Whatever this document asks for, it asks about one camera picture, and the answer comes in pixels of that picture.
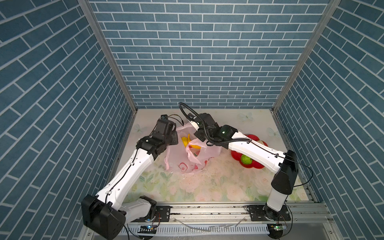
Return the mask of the pink plastic bag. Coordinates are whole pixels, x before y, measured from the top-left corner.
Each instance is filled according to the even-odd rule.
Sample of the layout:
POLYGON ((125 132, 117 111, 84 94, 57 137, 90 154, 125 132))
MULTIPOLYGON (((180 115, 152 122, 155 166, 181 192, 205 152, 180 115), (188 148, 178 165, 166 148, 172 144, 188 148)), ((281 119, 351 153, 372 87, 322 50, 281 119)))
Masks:
POLYGON ((208 146, 200 141, 194 133, 196 129, 188 123, 176 129, 179 143, 166 150, 165 165, 168 172, 189 174, 205 168, 211 158, 218 157, 221 147, 208 146))

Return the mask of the green fake kiwi half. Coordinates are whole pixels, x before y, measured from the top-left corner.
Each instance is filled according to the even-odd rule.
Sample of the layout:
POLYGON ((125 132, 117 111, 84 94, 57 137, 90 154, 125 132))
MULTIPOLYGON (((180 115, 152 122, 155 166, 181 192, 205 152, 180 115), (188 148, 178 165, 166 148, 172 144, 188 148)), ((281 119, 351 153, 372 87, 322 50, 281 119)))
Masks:
POLYGON ((242 155, 240 161, 243 165, 246 165, 246 166, 251 165, 253 162, 253 160, 246 155, 242 155))

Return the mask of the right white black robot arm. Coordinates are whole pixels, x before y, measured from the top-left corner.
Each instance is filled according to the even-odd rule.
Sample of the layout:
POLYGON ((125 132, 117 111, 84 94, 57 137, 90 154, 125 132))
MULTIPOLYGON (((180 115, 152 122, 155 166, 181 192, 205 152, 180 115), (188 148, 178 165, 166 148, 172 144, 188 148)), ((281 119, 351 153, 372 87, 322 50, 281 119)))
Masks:
POLYGON ((243 154, 275 174, 263 211, 269 220, 277 220, 286 199, 295 187, 299 171, 297 155, 293 151, 284 153, 264 146, 229 125, 220 127, 212 116, 206 113, 197 114, 195 117, 188 114, 187 119, 197 130, 195 136, 199 140, 206 140, 214 146, 243 154))

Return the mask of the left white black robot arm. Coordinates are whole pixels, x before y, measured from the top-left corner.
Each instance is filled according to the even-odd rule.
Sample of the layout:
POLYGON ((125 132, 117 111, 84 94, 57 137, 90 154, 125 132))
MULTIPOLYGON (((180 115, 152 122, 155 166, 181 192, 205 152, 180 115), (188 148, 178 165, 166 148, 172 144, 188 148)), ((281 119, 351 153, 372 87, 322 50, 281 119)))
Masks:
POLYGON ((141 196, 124 205, 123 201, 141 174, 168 146, 178 144, 176 124, 162 115, 150 135, 141 138, 132 156, 107 185, 81 202, 84 225, 107 240, 137 219, 152 222, 156 218, 156 201, 141 196))

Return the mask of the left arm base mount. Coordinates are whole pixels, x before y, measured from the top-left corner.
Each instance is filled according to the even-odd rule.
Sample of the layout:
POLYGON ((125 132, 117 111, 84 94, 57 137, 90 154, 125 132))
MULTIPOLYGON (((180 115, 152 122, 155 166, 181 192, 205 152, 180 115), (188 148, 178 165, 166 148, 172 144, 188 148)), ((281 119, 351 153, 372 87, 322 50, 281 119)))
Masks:
POLYGON ((171 206, 150 207, 149 213, 137 219, 138 222, 169 222, 171 206))

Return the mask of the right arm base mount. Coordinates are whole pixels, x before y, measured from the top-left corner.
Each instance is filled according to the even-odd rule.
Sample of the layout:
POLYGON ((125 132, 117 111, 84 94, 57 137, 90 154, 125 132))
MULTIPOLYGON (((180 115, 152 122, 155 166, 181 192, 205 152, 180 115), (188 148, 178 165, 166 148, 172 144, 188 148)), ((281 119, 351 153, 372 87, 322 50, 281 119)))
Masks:
POLYGON ((246 211, 250 214, 252 222, 262 221, 290 221, 291 213, 286 205, 283 205, 279 212, 274 211, 267 205, 248 205, 246 211))

